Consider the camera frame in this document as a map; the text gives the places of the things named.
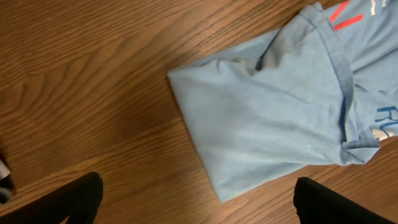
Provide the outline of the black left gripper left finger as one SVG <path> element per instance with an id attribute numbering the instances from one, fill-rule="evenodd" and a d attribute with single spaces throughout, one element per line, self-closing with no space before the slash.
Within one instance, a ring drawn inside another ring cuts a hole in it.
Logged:
<path id="1" fill-rule="evenodd" d="M 97 172 L 84 176 L 1 217 L 1 223 L 92 224 L 103 199 L 103 180 Z"/>

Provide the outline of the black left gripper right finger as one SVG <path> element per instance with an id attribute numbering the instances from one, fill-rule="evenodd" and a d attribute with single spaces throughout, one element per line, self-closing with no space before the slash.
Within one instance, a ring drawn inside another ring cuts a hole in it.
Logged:
<path id="1" fill-rule="evenodd" d="M 394 224 L 308 177 L 297 179 L 293 201 L 301 224 Z"/>

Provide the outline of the light blue printed t-shirt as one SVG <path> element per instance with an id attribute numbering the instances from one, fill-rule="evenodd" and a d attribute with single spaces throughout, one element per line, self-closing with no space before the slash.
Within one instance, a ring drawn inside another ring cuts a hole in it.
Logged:
<path id="1" fill-rule="evenodd" d="M 219 201 L 397 136 L 397 2 L 314 3 L 168 78 Z"/>

